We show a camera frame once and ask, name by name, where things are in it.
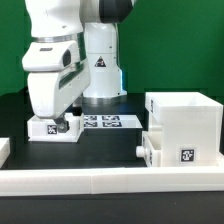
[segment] white base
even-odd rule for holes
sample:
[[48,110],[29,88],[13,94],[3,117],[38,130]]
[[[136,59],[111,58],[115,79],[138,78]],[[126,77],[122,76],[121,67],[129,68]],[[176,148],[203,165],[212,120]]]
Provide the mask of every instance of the white base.
[[69,122],[70,129],[66,133],[58,133],[53,120],[33,116],[27,122],[29,141],[77,142],[84,130],[83,114],[79,117],[66,113],[65,119]]
[[0,167],[5,163],[10,154],[9,138],[0,138]]
[[224,167],[0,172],[0,196],[224,191]]

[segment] qr code marker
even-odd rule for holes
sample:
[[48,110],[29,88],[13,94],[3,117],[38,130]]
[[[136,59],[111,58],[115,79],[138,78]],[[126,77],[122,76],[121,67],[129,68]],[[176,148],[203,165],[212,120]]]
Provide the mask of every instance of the qr code marker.
[[181,160],[183,162],[194,162],[195,161],[195,150],[194,149],[181,149]]

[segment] white platform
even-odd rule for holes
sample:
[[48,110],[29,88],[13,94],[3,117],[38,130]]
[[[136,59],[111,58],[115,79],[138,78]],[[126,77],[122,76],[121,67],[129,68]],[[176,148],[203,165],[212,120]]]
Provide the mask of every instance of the white platform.
[[84,128],[142,128],[136,115],[84,115]]

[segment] white box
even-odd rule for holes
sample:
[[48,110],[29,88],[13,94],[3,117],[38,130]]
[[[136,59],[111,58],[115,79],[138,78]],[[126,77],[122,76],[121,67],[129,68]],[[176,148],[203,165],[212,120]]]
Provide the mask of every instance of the white box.
[[160,152],[160,161],[154,166],[218,164],[221,104],[196,92],[161,92],[146,93],[145,107],[149,126],[148,132],[143,133],[143,148],[148,166],[154,161],[155,152]]
[[77,142],[84,130],[83,114],[73,116],[72,113],[66,113],[65,119],[69,122],[70,128],[66,133],[59,133],[53,120],[33,116],[27,122],[29,141]]

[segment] white cylinder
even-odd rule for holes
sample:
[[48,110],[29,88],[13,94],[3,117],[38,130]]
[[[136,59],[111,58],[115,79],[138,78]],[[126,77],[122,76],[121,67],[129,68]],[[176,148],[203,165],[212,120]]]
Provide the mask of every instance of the white cylinder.
[[145,149],[143,146],[137,146],[136,148],[136,156],[139,158],[145,157]]

